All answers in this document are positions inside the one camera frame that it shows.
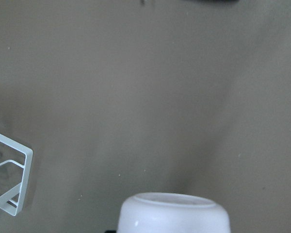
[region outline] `white wire rack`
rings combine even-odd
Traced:
[[[21,183],[17,184],[16,186],[14,186],[13,188],[11,188],[10,190],[8,190],[7,192],[0,196],[0,209],[4,210],[5,212],[13,216],[16,216],[22,210],[24,205],[33,151],[30,148],[2,134],[0,134],[0,142],[21,152],[25,156],[24,165],[11,159],[0,163],[0,166],[4,166],[7,163],[13,163],[23,169]],[[18,194],[19,194],[18,200],[17,201],[12,200],[12,198]]]

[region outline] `gray wall surface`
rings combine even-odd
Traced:
[[[291,0],[0,0],[0,133],[34,151],[0,233],[103,233],[148,191],[291,233]]]

